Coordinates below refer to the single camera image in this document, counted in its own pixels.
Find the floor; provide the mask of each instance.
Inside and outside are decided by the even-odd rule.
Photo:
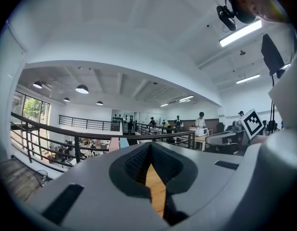
[[[0,174],[11,194],[25,202],[41,188],[34,171],[16,158],[1,164]],[[162,217],[166,187],[152,165],[148,169],[146,186],[151,189],[153,208]]]
[[[41,189],[34,171],[30,170],[16,158],[0,165],[0,176],[10,194],[25,202]]]
[[[153,208],[162,217],[166,199],[166,187],[152,165],[148,169],[146,186],[150,187],[151,190]]]

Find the glass window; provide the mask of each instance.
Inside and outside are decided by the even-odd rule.
[[[47,124],[48,120],[48,110],[49,110],[49,103],[42,103],[41,114],[39,122],[42,124]]]
[[[12,112],[22,115],[23,105],[24,105],[25,95],[19,92],[15,92],[12,104]],[[21,121],[13,116],[11,116],[11,121],[16,124],[21,124]]]
[[[42,101],[26,96],[23,108],[23,117],[39,122]]]
[[[13,106],[12,106],[12,111],[18,115],[21,115],[23,117],[26,117],[30,120],[33,120],[35,122],[39,122],[42,124],[47,124],[48,122],[48,112],[49,112],[49,108],[50,104],[43,102],[41,100],[26,96],[22,93],[19,92],[15,92],[14,95],[14,100],[13,100]],[[15,117],[11,118],[11,121],[14,123],[18,123],[20,124],[21,121],[16,119]],[[26,137],[26,133],[25,132],[21,132],[20,130],[15,130],[15,132],[17,134],[22,134],[22,136],[25,138]],[[31,131],[33,134],[38,135],[38,131],[37,130],[33,130]],[[39,139],[37,136],[34,136],[33,134],[28,134],[28,140],[34,142],[35,144],[39,144],[45,148],[49,148],[49,142],[47,140],[44,139]],[[44,129],[40,129],[39,130],[39,135],[44,137],[44,138],[48,138],[48,131],[44,130]],[[21,143],[24,147],[24,150],[26,151],[26,140],[21,139],[19,136],[17,136],[15,133],[13,133],[11,131],[11,137],[13,138],[13,141],[18,141],[19,143]],[[15,146],[21,148],[21,145],[19,145],[18,143],[13,143]],[[33,145],[31,143],[29,143],[29,148],[31,150],[33,150],[36,153],[39,153],[41,155],[44,156],[49,156],[48,154],[50,154],[48,151],[44,150],[44,149],[40,149],[38,146]],[[42,159],[43,161],[49,162],[47,159],[44,158],[40,158],[40,156],[38,156],[35,153],[31,153],[32,156],[35,156],[39,159]]]

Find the desk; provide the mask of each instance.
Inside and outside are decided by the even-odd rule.
[[[203,151],[205,149],[205,139],[206,139],[206,137],[207,137],[207,135],[195,136],[195,143],[196,143],[195,150]]]

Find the black metal railing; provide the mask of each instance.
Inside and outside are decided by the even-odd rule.
[[[109,122],[109,121],[97,121],[82,119],[76,117],[70,117],[65,115],[59,115],[59,124],[66,125],[77,128],[85,129],[98,129],[98,130],[108,130],[108,131],[120,131],[120,123]]]
[[[193,138],[191,138],[192,134],[182,135],[182,132],[190,132],[189,130],[183,130],[183,128],[165,128],[158,127],[148,124],[136,124],[136,130],[141,135],[159,135],[159,134],[173,134],[174,138],[167,139],[164,141],[163,138],[156,139],[155,141],[167,142],[172,145],[180,145],[185,148],[194,149],[195,138],[193,134]]]
[[[19,119],[22,122],[22,124],[15,124],[15,123],[11,122],[11,132],[13,134],[16,134],[21,139],[22,142],[19,142],[16,138],[14,138],[14,136],[12,136],[12,134],[11,134],[11,139],[16,144],[20,145],[20,148],[17,148],[17,149],[19,149],[23,154],[28,156],[30,163],[32,163],[32,160],[36,161],[38,163],[42,163],[36,157],[36,155],[37,155],[40,157],[40,159],[44,158],[44,159],[49,160],[50,162],[57,163],[62,166],[72,167],[73,166],[71,164],[72,160],[75,159],[75,162],[79,163],[82,160],[86,159],[85,154],[83,153],[83,150],[86,150],[87,152],[88,151],[91,151],[91,152],[108,152],[109,151],[108,149],[97,149],[97,148],[83,147],[80,145],[80,140],[83,138],[91,139],[91,140],[108,140],[108,141],[110,141],[111,138],[127,138],[127,139],[131,139],[131,140],[133,139],[133,140],[139,140],[139,141],[153,140],[153,141],[166,142],[166,141],[169,141],[169,139],[173,138],[173,137],[180,136],[180,137],[184,138],[184,136],[186,136],[185,138],[188,139],[188,141],[187,141],[188,148],[190,148],[190,149],[195,148],[195,132],[194,131],[181,131],[179,133],[163,133],[163,131],[161,131],[160,134],[150,135],[150,133],[153,132],[157,127],[149,127],[148,135],[142,135],[142,136],[80,133],[80,132],[74,132],[71,130],[66,130],[66,129],[61,129],[61,128],[41,124],[41,123],[32,121],[28,118],[25,118],[21,115],[17,115],[13,112],[12,112],[12,116],[16,117],[17,119]],[[52,133],[58,133],[58,134],[74,137],[74,143],[66,144],[64,142],[55,141],[55,140],[43,137],[40,135],[40,132],[42,129],[52,132]],[[36,143],[32,140],[32,136],[35,136],[38,138],[38,143]],[[41,145],[40,140],[45,140],[48,142],[58,144],[58,145],[62,146],[63,148],[73,149],[74,155],[67,154],[63,151],[60,152],[60,150],[55,150],[55,148],[51,148],[51,147],[46,148],[45,146]],[[179,145],[182,143],[186,143],[186,141],[184,140],[184,141],[172,143],[172,144]],[[45,155],[43,155],[42,150],[45,150],[52,154],[55,154],[56,157],[52,158],[49,156],[45,156]],[[47,163],[42,163],[42,164],[44,166],[54,169],[56,171],[65,172],[64,170],[60,170],[58,168],[52,167],[50,164],[47,164]]]

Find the chair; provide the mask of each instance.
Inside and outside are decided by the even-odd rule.
[[[227,132],[227,131],[232,131],[232,127],[233,127],[232,125],[228,126],[227,129],[226,129],[225,131],[226,131],[226,132]]]
[[[278,127],[278,123],[276,123],[275,120],[269,121],[269,123],[267,124],[267,131],[272,131],[272,129],[277,130],[277,127]]]
[[[219,122],[218,124],[217,124],[217,133],[222,133],[222,132],[224,132],[224,124],[222,123],[222,122]]]

